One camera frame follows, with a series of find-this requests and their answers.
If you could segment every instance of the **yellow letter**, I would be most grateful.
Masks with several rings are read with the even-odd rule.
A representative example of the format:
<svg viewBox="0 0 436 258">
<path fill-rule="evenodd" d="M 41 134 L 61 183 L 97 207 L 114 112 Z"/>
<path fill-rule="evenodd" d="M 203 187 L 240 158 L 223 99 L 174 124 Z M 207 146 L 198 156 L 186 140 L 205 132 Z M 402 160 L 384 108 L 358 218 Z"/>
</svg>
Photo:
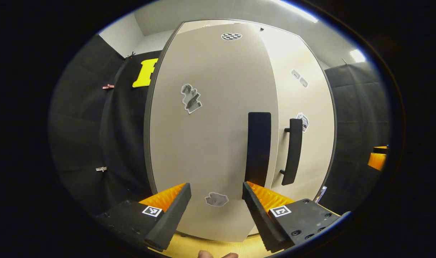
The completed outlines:
<svg viewBox="0 0 436 258">
<path fill-rule="evenodd" d="M 150 85 L 150 76 L 154 71 L 154 64 L 158 61 L 158 58 L 148 59 L 141 62 L 141 70 L 137 80 L 132 84 L 134 88 Z"/>
</svg>

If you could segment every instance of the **black curtain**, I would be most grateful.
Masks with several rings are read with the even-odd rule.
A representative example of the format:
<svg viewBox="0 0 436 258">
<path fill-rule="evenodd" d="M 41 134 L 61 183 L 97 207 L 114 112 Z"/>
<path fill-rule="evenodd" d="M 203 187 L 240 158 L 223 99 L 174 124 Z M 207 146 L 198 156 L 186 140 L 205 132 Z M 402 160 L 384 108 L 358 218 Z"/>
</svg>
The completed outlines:
<svg viewBox="0 0 436 258">
<path fill-rule="evenodd" d="M 373 147 L 389 142 L 390 109 L 385 86 L 368 62 L 326 69 L 337 116 L 336 152 L 320 204 L 343 214 L 371 191 L 380 171 L 369 167 Z"/>
<path fill-rule="evenodd" d="M 93 215 L 151 195 L 142 141 L 148 87 L 132 83 L 142 59 L 159 54 L 124 59 L 96 35 L 56 85 L 48 121 L 53 160 L 61 182 Z M 107 84 L 115 88 L 103 90 Z"/>
</svg>

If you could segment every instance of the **ceiling light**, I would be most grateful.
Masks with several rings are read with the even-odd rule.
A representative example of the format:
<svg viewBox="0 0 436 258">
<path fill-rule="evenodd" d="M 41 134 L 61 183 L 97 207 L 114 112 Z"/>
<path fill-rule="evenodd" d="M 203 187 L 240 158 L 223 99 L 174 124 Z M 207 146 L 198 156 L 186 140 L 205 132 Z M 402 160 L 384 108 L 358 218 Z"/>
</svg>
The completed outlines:
<svg viewBox="0 0 436 258">
<path fill-rule="evenodd" d="M 307 19 L 313 23 L 316 23 L 318 21 L 318 19 L 316 19 L 314 16 L 311 16 L 310 14 L 306 13 L 305 11 L 303 11 L 297 7 L 294 7 L 293 5 L 290 5 L 289 3 L 285 3 L 285 2 L 280 1 L 280 0 L 270 0 L 270 1 L 283 6 L 287 9 L 293 11 L 294 13 L 297 13 L 298 15 L 304 17 L 305 19 Z"/>
<path fill-rule="evenodd" d="M 366 58 L 358 49 L 355 49 L 354 51 L 350 51 L 350 54 L 355 60 L 355 62 L 357 63 L 366 61 Z"/>
</svg>

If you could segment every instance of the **screw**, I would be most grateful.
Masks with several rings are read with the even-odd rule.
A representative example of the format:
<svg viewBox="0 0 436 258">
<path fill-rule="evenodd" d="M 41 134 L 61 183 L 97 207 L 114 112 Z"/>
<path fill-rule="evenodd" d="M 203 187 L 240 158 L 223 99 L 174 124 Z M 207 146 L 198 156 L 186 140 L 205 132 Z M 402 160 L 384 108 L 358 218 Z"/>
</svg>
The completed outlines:
<svg viewBox="0 0 436 258">
<path fill-rule="evenodd" d="M 291 235 L 295 236 L 295 235 L 299 235 L 300 233 L 301 233 L 301 230 L 296 230 L 296 231 L 291 232 Z"/>
</svg>

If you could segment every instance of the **orange object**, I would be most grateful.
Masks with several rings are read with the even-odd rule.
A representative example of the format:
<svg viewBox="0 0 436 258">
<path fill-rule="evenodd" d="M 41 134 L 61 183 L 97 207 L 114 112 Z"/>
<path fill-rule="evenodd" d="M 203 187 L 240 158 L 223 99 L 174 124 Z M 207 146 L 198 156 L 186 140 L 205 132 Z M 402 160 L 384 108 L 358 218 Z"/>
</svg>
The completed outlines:
<svg viewBox="0 0 436 258">
<path fill-rule="evenodd" d="M 162 209 L 164 212 L 170 207 L 170 205 L 174 202 L 178 193 L 182 190 L 186 183 L 182 183 L 178 186 L 174 186 L 167 190 L 164 190 L 160 193 L 157 193 L 153 196 L 150 196 L 142 201 L 139 201 L 140 204 L 145 204 L 151 207 L 156 207 Z"/>
<path fill-rule="evenodd" d="M 258 197 L 259 202 L 262 204 L 262 207 L 264 207 L 264 210 L 266 212 L 269 212 L 269 209 L 292 204 L 293 202 L 295 202 L 290 198 L 286 198 L 285 196 L 277 194 L 276 192 L 262 186 L 258 186 L 248 181 L 247 183 L 251 187 L 255 195 Z"/>
<path fill-rule="evenodd" d="M 382 170 L 383 164 L 385 163 L 385 158 L 387 154 L 374 153 L 372 152 L 369 157 L 369 162 L 367 163 L 372 168 L 377 170 Z"/>
</svg>

